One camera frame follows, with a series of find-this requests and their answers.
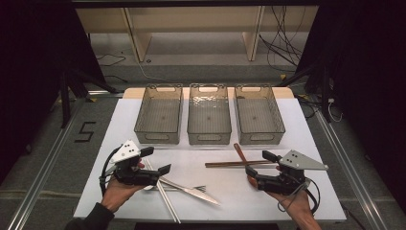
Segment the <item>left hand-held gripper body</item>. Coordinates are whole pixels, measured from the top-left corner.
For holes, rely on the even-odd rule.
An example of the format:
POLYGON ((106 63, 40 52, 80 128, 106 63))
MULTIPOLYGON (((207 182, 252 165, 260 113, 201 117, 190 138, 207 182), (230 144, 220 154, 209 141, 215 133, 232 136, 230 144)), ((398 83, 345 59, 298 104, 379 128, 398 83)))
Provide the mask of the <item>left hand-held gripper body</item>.
POLYGON ((143 158, 140 150, 132 140, 124 142, 109 160, 113 165, 112 173, 120 183, 126 185, 155 186, 160 174, 139 166, 143 158))

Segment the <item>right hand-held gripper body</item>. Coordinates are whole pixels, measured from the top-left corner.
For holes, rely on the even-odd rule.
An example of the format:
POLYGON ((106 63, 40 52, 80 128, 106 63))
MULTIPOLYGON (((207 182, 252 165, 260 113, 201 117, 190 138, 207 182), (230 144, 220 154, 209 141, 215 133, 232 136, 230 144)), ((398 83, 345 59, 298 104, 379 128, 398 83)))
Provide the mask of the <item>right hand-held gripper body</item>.
POLYGON ((295 194, 306 183, 305 170, 327 171, 328 165, 318 162, 295 150, 290 150, 285 156, 280 156, 280 174, 278 176, 257 174, 258 189, 288 196, 295 194))

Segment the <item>red-brown wooden spoon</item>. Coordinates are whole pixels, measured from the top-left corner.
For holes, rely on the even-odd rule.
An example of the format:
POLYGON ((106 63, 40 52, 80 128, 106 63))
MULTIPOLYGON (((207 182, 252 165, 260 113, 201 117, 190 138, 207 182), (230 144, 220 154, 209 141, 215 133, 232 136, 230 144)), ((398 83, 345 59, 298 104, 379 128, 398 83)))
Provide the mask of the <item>red-brown wooden spoon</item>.
POLYGON ((252 169, 252 167, 248 164, 248 161, 246 160, 246 158, 245 158, 245 156, 244 156, 244 154, 243 154, 243 152, 242 152, 242 150, 241 150, 239 144, 238 144, 238 143, 234 143, 233 146, 234 146, 234 148, 235 148, 235 150, 236 150, 236 152, 237 152, 239 158, 241 159, 241 162, 244 164, 245 168, 250 168, 250 169, 252 169))

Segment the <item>transparent grey plastic bin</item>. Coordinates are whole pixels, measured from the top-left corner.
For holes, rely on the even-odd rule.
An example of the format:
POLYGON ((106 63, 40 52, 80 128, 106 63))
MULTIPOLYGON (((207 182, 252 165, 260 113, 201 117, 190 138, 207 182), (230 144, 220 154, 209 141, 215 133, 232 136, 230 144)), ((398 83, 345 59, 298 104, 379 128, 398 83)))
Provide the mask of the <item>transparent grey plastic bin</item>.
POLYGON ((281 142, 285 126, 269 84, 238 84, 234 99, 241 145, 278 145, 281 142))
POLYGON ((149 84, 134 127, 139 143, 177 145, 182 109, 181 84, 149 84))
POLYGON ((228 145, 232 125, 225 84, 190 85, 187 127, 191 145, 228 145))

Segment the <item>steel fork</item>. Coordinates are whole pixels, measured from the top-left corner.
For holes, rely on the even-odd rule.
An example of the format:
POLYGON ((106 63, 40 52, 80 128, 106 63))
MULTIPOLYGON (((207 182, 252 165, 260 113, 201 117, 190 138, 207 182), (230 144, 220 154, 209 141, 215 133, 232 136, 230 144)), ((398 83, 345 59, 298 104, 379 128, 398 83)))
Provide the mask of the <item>steel fork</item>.
MULTIPOLYGON (((198 190, 198 191, 201 191, 201 192, 203 192, 203 193, 205 193, 206 192, 206 186, 196 186, 196 187, 194 187, 196 190, 198 190)), ((171 186, 164 186, 163 187, 163 190, 164 191, 177 191, 177 190, 180 190, 180 189, 177 189, 177 188, 174 188, 174 187, 171 187, 171 186)))

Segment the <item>steel table knife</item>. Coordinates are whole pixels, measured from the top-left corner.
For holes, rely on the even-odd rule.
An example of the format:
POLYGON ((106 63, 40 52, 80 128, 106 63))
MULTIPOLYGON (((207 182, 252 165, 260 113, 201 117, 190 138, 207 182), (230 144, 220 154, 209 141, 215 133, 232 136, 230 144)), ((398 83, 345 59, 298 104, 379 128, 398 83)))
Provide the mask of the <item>steel table knife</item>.
POLYGON ((178 185, 178 184, 176 184, 174 182, 169 181, 168 179, 164 178, 163 176, 160 177, 160 181, 167 184, 167 185, 170 185, 170 186, 172 186, 172 187, 174 187, 176 189, 179 189, 179 190, 185 192, 186 194, 189 194, 191 196, 195 196, 195 197, 200 198, 202 200, 208 201, 208 202, 210 202, 212 204, 218 205, 218 202, 214 198, 212 198, 209 195, 206 195, 205 193, 203 193, 203 192, 201 192, 201 191, 199 191, 199 190, 197 190, 195 188, 189 188, 189 187, 184 187, 184 186, 178 185))

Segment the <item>person's left hand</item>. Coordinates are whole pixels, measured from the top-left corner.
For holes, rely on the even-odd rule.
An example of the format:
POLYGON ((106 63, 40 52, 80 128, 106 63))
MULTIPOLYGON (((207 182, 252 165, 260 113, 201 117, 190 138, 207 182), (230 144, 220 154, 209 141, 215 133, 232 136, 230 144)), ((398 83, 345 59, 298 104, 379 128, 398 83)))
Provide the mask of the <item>person's left hand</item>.
POLYGON ((101 205, 112 213, 116 213, 136 192, 142 189, 144 186, 126 185, 120 183, 116 178, 112 178, 102 196, 101 205))

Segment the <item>person's right hand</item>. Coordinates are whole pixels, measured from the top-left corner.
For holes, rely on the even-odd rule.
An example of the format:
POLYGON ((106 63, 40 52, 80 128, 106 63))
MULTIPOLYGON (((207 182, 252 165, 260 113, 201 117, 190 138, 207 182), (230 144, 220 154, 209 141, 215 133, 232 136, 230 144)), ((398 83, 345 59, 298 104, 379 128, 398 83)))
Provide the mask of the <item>person's right hand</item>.
POLYGON ((299 191, 295 195, 280 195, 268 192, 278 201, 278 204, 296 223, 314 220, 310 211, 308 195, 305 191, 299 191))

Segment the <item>white table cover sheet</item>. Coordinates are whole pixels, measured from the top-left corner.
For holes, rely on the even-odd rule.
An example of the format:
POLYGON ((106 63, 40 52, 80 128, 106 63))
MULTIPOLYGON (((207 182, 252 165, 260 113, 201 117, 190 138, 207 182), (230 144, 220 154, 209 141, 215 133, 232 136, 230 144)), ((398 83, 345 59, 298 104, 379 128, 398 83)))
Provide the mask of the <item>white table cover sheet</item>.
MULTIPOLYGON (((284 156, 290 150, 296 150, 319 162, 323 162, 307 126, 304 114, 296 99, 277 99, 286 132, 276 146, 242 146, 248 160, 260 160, 262 150, 269 150, 284 156)), ((109 127, 92 172, 84 187, 75 218, 84 218, 100 201, 102 193, 99 176, 107 156, 127 139, 136 139, 133 131, 141 99, 120 99, 112 115, 109 127)), ((244 167, 214 168, 205 167, 208 162, 239 161, 234 149, 237 142, 237 128, 234 126, 228 146, 190 146, 186 133, 187 121, 181 125, 179 145, 158 146, 147 157, 154 170, 171 164, 166 179, 182 186, 206 186, 206 193, 219 205, 188 195, 184 192, 166 192, 172 207, 182 223, 186 222, 275 222, 289 220, 286 213, 278 209, 278 201, 254 189, 247 181, 244 167)), ((327 172, 305 171, 321 192, 321 203, 315 213, 319 221, 344 221, 346 216, 332 187, 327 172)), ((136 193, 116 213, 116 219, 129 219, 142 222, 173 222, 167 205, 158 191, 136 193)))

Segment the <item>black metal stand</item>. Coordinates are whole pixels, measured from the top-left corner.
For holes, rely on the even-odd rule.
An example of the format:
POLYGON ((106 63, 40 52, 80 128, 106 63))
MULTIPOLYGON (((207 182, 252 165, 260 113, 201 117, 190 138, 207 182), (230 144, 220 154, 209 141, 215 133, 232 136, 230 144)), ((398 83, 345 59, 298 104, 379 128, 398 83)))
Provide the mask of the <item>black metal stand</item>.
POLYGON ((70 69, 63 72, 59 78, 60 98, 62 101, 62 128, 65 128, 71 119, 69 91, 72 91, 79 99, 86 98, 89 95, 89 91, 84 85, 86 82, 90 82, 109 93, 119 93, 118 89, 78 69, 70 69))
POLYGON ((277 84, 277 87, 286 87, 305 76, 308 76, 304 85, 305 92, 310 94, 321 94, 321 111, 325 120, 330 123, 331 119, 328 112, 328 100, 330 99, 329 67, 326 64, 323 64, 321 61, 315 61, 308 67, 297 71, 292 77, 277 84))

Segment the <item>black curtain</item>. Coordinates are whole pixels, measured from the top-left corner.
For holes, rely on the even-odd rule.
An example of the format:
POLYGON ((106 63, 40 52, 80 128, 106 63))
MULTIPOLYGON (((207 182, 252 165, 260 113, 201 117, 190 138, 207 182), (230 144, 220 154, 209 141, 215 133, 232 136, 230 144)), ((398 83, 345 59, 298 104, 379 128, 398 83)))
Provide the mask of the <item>black curtain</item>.
POLYGON ((72 0, 0 0, 0 184, 35 137, 64 74, 104 81, 72 0))
POLYGON ((328 55, 333 95, 406 213, 406 0, 315 0, 300 69, 328 55))

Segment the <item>aluminium floor rail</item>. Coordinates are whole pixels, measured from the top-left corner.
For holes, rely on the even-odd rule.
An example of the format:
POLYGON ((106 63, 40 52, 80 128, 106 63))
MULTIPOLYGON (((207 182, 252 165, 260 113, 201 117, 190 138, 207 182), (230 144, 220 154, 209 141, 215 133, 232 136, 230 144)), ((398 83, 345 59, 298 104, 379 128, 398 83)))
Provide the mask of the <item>aluminium floor rail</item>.
POLYGON ((382 218, 377 205, 372 200, 370 193, 367 191, 365 184, 362 182, 361 177, 351 163, 347 152, 338 138, 332 125, 329 124, 323 114, 318 111, 316 114, 317 120, 322 127, 325 136, 327 137, 333 152, 341 165, 346 178, 351 185, 351 188, 356 195, 358 202, 368 219, 372 230, 388 230, 388 227, 382 218))
POLYGON ((85 104, 85 99, 76 99, 73 102, 71 118, 68 122, 58 130, 55 141, 52 143, 52 147, 48 151, 46 158, 41 163, 38 173, 35 175, 33 182, 30 184, 29 189, 23 195, 23 198, 13 214, 10 223, 7 226, 7 230, 23 230, 39 196, 46 184, 48 177, 60 156, 61 150, 66 143, 67 136, 69 135, 72 125, 85 104))

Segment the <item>short aluminium rail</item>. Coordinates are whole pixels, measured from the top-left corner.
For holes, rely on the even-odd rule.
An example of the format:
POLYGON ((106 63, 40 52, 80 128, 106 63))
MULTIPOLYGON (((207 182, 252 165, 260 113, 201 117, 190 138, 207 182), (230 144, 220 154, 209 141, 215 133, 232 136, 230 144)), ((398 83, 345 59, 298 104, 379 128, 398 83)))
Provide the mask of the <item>short aluminium rail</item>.
POLYGON ((122 98, 124 92, 112 93, 104 90, 88 91, 88 98, 122 98))

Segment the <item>light wooden desk frame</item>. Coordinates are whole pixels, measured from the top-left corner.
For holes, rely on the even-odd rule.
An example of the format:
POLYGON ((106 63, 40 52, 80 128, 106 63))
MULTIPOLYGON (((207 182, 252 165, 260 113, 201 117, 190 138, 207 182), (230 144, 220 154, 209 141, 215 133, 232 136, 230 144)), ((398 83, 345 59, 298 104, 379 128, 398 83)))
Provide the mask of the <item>light wooden desk frame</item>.
POLYGON ((247 58, 256 57, 259 34, 275 32, 283 24, 288 32, 311 29, 316 6, 282 7, 174 7, 78 9, 88 34, 126 34, 136 60, 146 57, 154 33, 239 32, 247 58))

